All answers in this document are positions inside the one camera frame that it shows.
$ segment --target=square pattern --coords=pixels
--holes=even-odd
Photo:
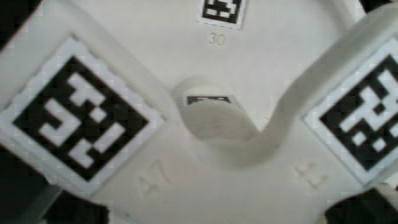
[[[398,158],[398,41],[391,39],[311,109],[306,124],[361,181]]]
[[[198,21],[240,29],[247,0],[203,0]]]
[[[164,120],[75,38],[2,111],[0,122],[43,164],[93,193]]]

